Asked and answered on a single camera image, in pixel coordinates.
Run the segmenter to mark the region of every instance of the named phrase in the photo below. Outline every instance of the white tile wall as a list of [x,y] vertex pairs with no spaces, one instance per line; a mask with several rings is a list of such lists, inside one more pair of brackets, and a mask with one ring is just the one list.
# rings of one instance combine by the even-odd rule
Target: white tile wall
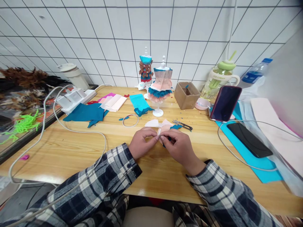
[[[62,76],[76,64],[89,83],[134,87],[145,47],[172,83],[201,90],[209,70],[227,58],[235,0],[2,0],[0,67],[40,68]],[[271,57],[303,25],[299,0],[241,0],[230,52],[234,73]]]

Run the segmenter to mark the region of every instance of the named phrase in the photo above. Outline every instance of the shirt sleeve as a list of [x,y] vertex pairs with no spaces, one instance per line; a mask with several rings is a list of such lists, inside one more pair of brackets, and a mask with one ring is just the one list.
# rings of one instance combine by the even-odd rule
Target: shirt sleeve
[[253,197],[241,180],[225,173],[213,160],[196,176],[186,176],[222,226],[283,226]]
[[20,216],[12,218],[0,226],[12,224],[42,209],[74,188],[89,174],[88,179],[71,194],[38,214],[31,221],[20,225],[74,226],[94,213],[101,204],[116,203],[115,201],[122,192],[142,173],[125,143],[105,153],[96,166],[97,162],[68,178]]

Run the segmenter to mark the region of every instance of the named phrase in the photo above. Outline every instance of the plaid shirt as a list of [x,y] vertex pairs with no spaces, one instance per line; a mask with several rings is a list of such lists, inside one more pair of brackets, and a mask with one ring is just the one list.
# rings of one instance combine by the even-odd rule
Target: plaid shirt
[[[247,185],[226,174],[213,160],[206,164],[201,173],[187,178],[208,208],[188,203],[175,205],[172,210],[175,226],[282,226],[254,200]],[[71,176],[23,214],[0,226],[45,207],[82,181],[93,167]],[[124,143],[105,153],[94,174],[73,193],[20,226],[121,226],[129,199],[122,192],[141,172]]]

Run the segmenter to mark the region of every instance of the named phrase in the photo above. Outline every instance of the green yarn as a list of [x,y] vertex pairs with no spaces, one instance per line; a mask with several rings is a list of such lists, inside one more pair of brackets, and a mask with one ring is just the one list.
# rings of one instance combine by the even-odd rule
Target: green yarn
[[36,121],[36,119],[38,117],[41,117],[41,116],[40,116],[39,110],[37,110],[35,115],[33,115],[33,116],[31,114],[20,115],[19,118],[22,118],[22,119],[17,121],[16,125],[14,126],[15,129],[12,132],[4,133],[5,135],[10,135],[9,138],[4,140],[0,144],[4,144],[5,142],[7,142],[10,139],[12,139],[13,142],[15,142],[16,140],[19,139],[16,136],[16,134],[28,132],[29,130],[31,130],[33,128],[36,128],[36,131],[37,131],[40,123],[34,124],[34,122]]

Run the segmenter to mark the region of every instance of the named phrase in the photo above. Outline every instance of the brown feathers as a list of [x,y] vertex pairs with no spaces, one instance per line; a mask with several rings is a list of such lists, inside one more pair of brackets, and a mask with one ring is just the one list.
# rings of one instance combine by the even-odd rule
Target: brown feathers
[[8,98],[0,105],[5,105],[7,109],[15,109],[20,114],[28,114],[43,106],[45,94],[41,90],[12,92],[14,96]]
[[26,89],[38,89],[44,87],[43,81],[48,74],[43,72],[42,70],[34,70],[32,72],[28,72],[23,68],[12,68],[8,69],[0,69],[0,72],[5,76],[7,80],[13,81],[16,85],[22,86]]

